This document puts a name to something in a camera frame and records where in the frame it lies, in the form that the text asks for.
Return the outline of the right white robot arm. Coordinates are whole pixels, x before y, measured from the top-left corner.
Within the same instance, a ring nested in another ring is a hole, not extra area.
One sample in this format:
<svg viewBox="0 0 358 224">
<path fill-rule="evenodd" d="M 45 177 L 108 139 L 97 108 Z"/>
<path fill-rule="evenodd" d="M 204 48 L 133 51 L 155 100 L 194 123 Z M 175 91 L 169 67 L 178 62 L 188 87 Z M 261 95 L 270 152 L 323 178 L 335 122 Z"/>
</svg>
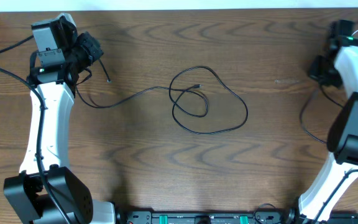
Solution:
<svg viewBox="0 0 358 224">
<path fill-rule="evenodd" d="M 308 71 L 324 86 L 344 87 L 347 101 L 334 120 L 324 142 L 328 156 L 319 174 L 297 199 L 283 223 L 357 223 L 357 215 L 332 210 L 347 188 L 358 178 L 358 38 L 355 22 L 331 24 L 324 55 L 318 55 Z"/>
</svg>

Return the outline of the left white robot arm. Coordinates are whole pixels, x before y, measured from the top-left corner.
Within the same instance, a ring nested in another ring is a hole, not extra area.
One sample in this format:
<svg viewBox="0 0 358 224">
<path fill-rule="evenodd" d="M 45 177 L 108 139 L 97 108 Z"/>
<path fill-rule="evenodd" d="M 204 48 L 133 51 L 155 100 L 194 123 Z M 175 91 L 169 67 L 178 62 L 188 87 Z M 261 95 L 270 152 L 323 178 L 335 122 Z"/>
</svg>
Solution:
<svg viewBox="0 0 358 224">
<path fill-rule="evenodd" d="M 89 33 L 77 32 L 68 13 L 31 26 L 37 50 L 27 84 L 32 100 L 29 142 L 19 173 L 4 181 L 4 195 L 22 223 L 115 223 L 110 202 L 100 202 L 70 170 L 68 132 L 81 72 L 103 55 Z"/>
</svg>

